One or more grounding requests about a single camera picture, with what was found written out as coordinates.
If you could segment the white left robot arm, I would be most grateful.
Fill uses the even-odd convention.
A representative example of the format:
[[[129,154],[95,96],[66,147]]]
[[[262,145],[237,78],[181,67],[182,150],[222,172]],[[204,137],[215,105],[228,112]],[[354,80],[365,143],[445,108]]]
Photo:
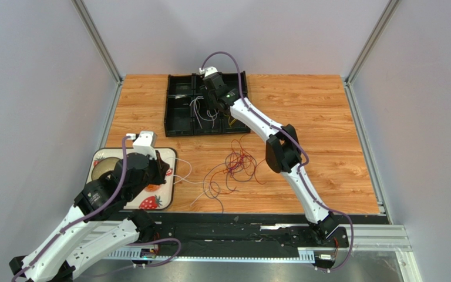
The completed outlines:
[[[156,224],[146,211],[133,211],[117,226],[84,244],[82,241],[115,213],[122,211],[147,186],[166,184],[170,165],[155,155],[132,152],[92,177],[74,199],[65,218],[31,254],[14,257],[13,281],[73,281],[119,247],[153,244]]]

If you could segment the black compartment organizer box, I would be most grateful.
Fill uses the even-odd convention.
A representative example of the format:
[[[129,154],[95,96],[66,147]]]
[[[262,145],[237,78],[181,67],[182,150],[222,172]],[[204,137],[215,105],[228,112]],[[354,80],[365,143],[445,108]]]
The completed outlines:
[[[167,78],[164,129],[167,137],[245,134],[251,130],[239,120],[208,110],[200,75],[169,75]]]

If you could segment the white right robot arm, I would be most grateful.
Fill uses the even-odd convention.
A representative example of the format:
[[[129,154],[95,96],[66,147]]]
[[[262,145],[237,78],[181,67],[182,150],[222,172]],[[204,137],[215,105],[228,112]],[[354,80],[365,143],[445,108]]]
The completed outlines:
[[[328,240],[338,227],[334,213],[324,205],[302,162],[303,150],[296,130],[283,126],[258,110],[248,98],[241,96],[241,88],[231,88],[220,72],[202,74],[203,96],[208,106],[239,120],[265,142],[265,160],[270,169],[279,173],[291,186],[312,228],[316,240]]]

